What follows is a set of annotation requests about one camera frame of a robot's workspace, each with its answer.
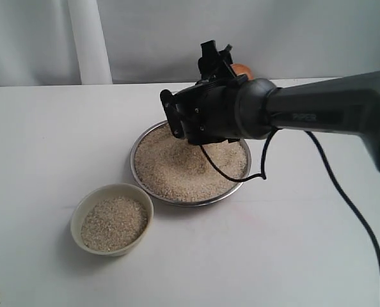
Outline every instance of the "white backdrop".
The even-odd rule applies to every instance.
[[[380,69],[380,1],[98,0],[101,22],[80,2],[0,0],[0,86],[107,83],[107,55],[114,83],[192,81],[210,39],[269,78]]]

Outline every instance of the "metal bowl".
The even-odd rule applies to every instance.
[[[178,200],[169,200],[169,199],[167,199],[165,197],[162,197],[160,195],[155,194],[153,191],[151,191],[149,188],[147,188],[143,184],[143,182],[139,179],[138,174],[136,173],[136,169],[135,169],[135,166],[134,166],[134,156],[136,154],[136,150],[138,149],[138,146],[139,146],[140,142],[142,141],[142,139],[144,139],[153,130],[159,128],[160,126],[165,125],[166,123],[167,123],[167,121],[165,120],[163,122],[160,122],[160,123],[158,123],[158,124],[150,127],[146,131],[144,131],[144,133],[142,133],[142,135],[138,138],[138,140],[135,142],[135,144],[132,147],[132,151],[131,151],[131,170],[132,170],[132,174],[133,174],[133,177],[134,177],[135,181],[140,185],[140,187],[143,190],[145,190],[149,195],[153,196],[154,198],[157,198],[158,200],[162,200],[162,201],[164,201],[164,202],[166,202],[166,203],[168,203],[170,205],[179,206],[179,207],[198,207],[198,206],[210,205],[210,204],[215,203],[215,202],[217,202],[219,200],[223,200],[224,198],[229,197],[231,194],[233,194],[234,192],[236,192],[236,190],[238,190],[238,188],[240,188],[240,186],[242,185],[242,182],[237,183],[235,186],[233,186],[231,189],[229,189],[227,192],[225,192],[223,194],[217,195],[217,196],[215,196],[213,198],[210,198],[208,200],[193,201],[193,202],[178,201]],[[251,168],[251,152],[249,151],[248,145],[245,142],[245,140],[243,140],[243,139],[240,140],[240,145],[242,146],[242,148],[244,149],[244,151],[246,152],[246,155],[247,155],[246,171],[242,175],[242,177],[245,178],[245,177],[248,176],[250,168]]]

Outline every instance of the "white table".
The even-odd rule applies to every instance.
[[[79,250],[68,225],[78,201],[132,182],[133,142],[164,119],[159,92],[186,86],[0,88],[0,306],[378,306],[372,244],[299,131],[275,136],[267,181],[211,207],[155,203],[123,258]],[[380,174],[362,142],[318,136],[380,242]],[[248,143],[256,171],[263,142]]]

